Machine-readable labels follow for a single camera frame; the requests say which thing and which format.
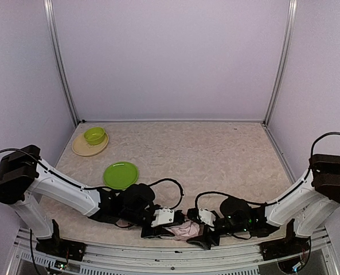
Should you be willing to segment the pink and black umbrella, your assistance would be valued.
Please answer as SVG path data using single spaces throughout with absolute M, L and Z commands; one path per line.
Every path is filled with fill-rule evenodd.
M 193 221 L 186 221 L 181 225 L 166 227 L 166 230 L 174 234 L 175 241 L 187 241 L 199 235 L 200 226 Z

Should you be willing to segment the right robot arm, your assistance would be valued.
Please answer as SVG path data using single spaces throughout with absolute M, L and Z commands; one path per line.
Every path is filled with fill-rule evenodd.
M 237 238 L 246 232 L 265 238 L 288 223 L 294 237 L 310 237 L 340 207 L 340 156 L 315 154 L 309 164 L 305 174 L 273 201 L 253 203 L 226 195 L 220 216 L 198 206 L 189 209 L 188 218 L 200 224 L 201 230 L 187 243 L 209 250 L 224 235 Z

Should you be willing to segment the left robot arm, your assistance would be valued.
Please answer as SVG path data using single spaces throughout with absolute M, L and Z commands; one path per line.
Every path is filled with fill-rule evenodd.
M 47 220 L 34 194 L 67 205 L 96 222 L 154 229 L 175 221 L 175 211 L 154 204 L 155 194 L 145 184 L 124 191 L 89 187 L 60 173 L 40 157 L 34 145 L 0 150 L 0 202 L 12 207 L 38 239 L 51 239 L 57 230 Z

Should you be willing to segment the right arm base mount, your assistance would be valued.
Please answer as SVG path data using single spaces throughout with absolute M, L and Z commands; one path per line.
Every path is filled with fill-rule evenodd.
M 261 243 L 260 250 L 263 260 L 269 261 L 308 251 L 310 246 L 308 238 L 293 238 L 289 241 L 278 239 Z

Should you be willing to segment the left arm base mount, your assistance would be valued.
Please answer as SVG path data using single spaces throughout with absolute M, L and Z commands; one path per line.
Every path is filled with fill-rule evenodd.
M 39 239 L 36 250 L 66 260 L 82 261 L 87 245 L 67 239 Z

